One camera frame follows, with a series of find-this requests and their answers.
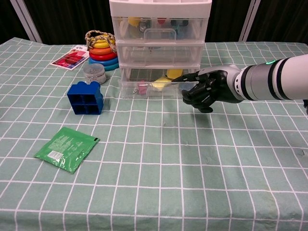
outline robotic arm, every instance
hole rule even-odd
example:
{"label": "robotic arm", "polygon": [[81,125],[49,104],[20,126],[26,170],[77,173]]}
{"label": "robotic arm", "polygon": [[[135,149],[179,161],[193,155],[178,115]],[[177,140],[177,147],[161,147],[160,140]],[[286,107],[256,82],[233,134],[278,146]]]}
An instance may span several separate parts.
{"label": "robotic arm", "polygon": [[182,75],[173,82],[198,81],[182,91],[183,101],[211,113],[215,101],[304,100],[308,109],[308,54],[274,60],[239,69],[236,65],[213,66]]}

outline jar lid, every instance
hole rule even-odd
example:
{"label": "jar lid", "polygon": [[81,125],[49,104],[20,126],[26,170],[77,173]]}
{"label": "jar lid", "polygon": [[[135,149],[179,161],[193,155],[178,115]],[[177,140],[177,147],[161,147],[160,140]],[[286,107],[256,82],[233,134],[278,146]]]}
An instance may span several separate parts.
{"label": "jar lid", "polygon": [[105,73],[105,68],[102,64],[88,64],[83,68],[86,77],[92,78]]}

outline orange ring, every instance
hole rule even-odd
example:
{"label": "orange ring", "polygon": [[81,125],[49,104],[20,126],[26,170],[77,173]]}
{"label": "orange ring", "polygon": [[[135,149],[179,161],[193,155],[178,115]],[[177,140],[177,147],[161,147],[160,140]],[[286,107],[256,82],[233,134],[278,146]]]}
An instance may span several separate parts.
{"label": "orange ring", "polygon": [[112,51],[111,51],[111,48],[110,47],[107,47],[107,48],[90,48],[90,53],[92,54],[97,54],[97,55],[104,55],[104,54],[110,54]]}

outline plastic drawer unit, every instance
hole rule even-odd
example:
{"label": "plastic drawer unit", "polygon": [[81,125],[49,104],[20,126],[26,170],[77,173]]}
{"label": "plastic drawer unit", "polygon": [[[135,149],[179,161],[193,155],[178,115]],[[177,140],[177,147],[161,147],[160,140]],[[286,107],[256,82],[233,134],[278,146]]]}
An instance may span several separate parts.
{"label": "plastic drawer unit", "polygon": [[109,2],[121,70],[120,97],[181,97],[182,89],[191,89],[195,83],[171,82],[168,73],[200,69],[212,1]]}
{"label": "plastic drawer unit", "polygon": [[117,42],[204,42],[211,0],[110,0]]}

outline blue ring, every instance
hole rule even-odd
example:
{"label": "blue ring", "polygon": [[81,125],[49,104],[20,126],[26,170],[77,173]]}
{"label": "blue ring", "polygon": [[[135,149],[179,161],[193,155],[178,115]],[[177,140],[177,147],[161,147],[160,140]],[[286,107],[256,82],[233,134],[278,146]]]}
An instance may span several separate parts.
{"label": "blue ring", "polygon": [[89,64],[102,64],[103,66],[110,66],[110,65],[116,64],[118,62],[119,62],[119,60],[118,60],[117,57],[114,58],[114,59],[107,60],[107,61],[97,61],[97,60],[94,60],[91,57],[89,57]]}
{"label": "blue ring", "polygon": [[119,63],[113,64],[113,65],[109,65],[109,66],[105,66],[105,71],[112,71],[119,68]]}

